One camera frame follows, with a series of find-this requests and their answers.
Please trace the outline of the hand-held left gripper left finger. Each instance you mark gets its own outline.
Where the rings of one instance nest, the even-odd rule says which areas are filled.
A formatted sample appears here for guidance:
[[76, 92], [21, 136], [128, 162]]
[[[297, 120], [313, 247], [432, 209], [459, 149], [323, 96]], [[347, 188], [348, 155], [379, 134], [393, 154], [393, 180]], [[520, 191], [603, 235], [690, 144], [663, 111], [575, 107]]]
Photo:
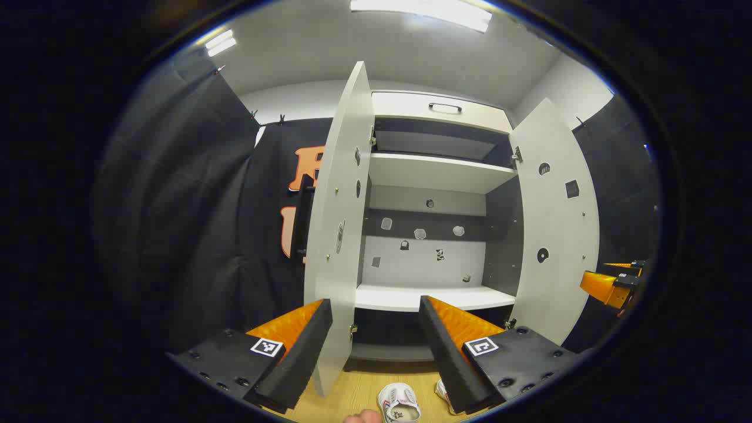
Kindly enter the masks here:
[[284, 414], [306, 390], [331, 323], [331, 302], [321, 299], [247, 332], [226, 328], [167, 356], [234, 402]]

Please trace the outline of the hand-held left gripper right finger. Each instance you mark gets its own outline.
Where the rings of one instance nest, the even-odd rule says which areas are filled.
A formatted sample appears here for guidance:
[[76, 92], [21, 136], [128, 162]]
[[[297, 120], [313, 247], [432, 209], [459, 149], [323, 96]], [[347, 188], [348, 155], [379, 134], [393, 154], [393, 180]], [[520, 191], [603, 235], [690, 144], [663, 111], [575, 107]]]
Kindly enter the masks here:
[[449, 403], [459, 413], [514, 401], [585, 359], [529, 327], [502, 328], [431, 296], [419, 300], [418, 318]]

